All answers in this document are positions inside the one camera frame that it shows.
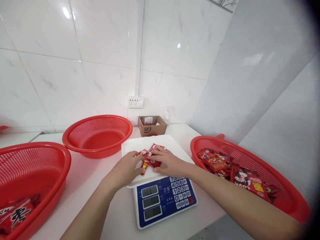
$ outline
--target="sf logo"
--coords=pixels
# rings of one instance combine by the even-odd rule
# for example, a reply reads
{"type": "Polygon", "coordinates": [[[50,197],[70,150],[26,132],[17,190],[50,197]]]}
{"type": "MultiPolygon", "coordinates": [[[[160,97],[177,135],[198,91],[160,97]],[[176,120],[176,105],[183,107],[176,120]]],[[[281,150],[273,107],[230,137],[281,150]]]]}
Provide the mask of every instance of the sf logo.
{"type": "Polygon", "coordinates": [[[150,132],[151,131],[151,127],[146,127],[146,128],[144,128],[144,133],[148,133],[148,132],[150,132]]]}

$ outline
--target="red mesh basket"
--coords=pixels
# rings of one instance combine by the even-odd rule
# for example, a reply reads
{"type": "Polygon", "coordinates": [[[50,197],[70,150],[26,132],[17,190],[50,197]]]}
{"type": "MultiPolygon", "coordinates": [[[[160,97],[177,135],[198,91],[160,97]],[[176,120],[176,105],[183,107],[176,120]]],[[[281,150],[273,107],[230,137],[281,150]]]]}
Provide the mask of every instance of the red mesh basket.
{"type": "Polygon", "coordinates": [[[24,143],[0,149],[0,206],[52,187],[6,240],[29,239],[41,227],[63,193],[70,164],[70,152],[58,143],[24,143]]]}
{"type": "Polygon", "coordinates": [[[132,133],[131,122],[116,115],[99,115],[82,119],[63,134],[63,144],[87,158],[109,157],[121,150],[121,143],[132,133]]]}
{"type": "Polygon", "coordinates": [[[194,163],[206,171],[206,167],[201,163],[196,154],[200,150],[208,148],[234,157],[235,163],[256,171],[263,178],[266,185],[273,184],[281,189],[279,193],[275,194],[276,200],[273,203],[274,206],[301,223],[308,220],[310,208],[303,196],[284,176],[254,154],[221,138],[210,136],[195,137],[191,141],[190,148],[194,163]]]}

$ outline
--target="white countertop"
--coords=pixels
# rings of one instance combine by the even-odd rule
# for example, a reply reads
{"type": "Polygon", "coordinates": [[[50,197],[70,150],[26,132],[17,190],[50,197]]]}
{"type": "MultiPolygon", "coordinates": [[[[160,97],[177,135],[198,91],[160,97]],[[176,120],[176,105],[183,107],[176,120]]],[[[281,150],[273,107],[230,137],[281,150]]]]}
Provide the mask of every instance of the white countertop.
{"type": "MultiPolygon", "coordinates": [[[[190,142],[199,136],[186,124],[168,126],[166,134],[171,135],[183,150],[191,156],[190,142]]],[[[44,134],[33,142],[51,141],[62,144],[62,133],[44,134]]],[[[134,127],[130,138],[141,137],[139,128],[134,127]]],[[[105,159],[88,159],[71,152],[71,167],[62,197],[48,220],[31,238],[32,240],[59,239],[72,220],[87,202],[102,178],[121,158],[121,151],[105,159]]],[[[160,223],[138,230],[133,202],[133,190],[122,188],[110,203],[101,239],[114,240],[186,240],[217,221],[226,213],[200,187],[193,183],[198,205],[170,217],[160,223]]]]}
{"type": "Polygon", "coordinates": [[[31,142],[42,132],[3,133],[0,134],[0,148],[31,142]]]}

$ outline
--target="electrical outlet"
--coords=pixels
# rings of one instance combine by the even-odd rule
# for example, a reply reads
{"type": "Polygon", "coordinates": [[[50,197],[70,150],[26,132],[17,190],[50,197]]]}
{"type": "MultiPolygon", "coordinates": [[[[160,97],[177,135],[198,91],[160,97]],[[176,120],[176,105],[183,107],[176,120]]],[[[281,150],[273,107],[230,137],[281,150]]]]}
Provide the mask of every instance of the electrical outlet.
{"type": "Polygon", "coordinates": [[[144,97],[128,96],[128,108],[143,108],[144,97]]]}

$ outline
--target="chinese character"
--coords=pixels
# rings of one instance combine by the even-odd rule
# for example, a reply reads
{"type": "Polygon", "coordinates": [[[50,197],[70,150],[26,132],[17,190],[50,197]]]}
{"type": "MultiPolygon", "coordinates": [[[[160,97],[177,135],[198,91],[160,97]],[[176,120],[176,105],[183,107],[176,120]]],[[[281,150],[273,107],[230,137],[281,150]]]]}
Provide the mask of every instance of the chinese character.
{"type": "Polygon", "coordinates": [[[24,215],[29,211],[30,209],[26,210],[26,208],[18,208],[17,210],[15,210],[11,217],[11,219],[14,221],[12,223],[12,227],[16,224],[17,221],[22,222],[23,220],[25,220],[26,216],[24,215]]]}

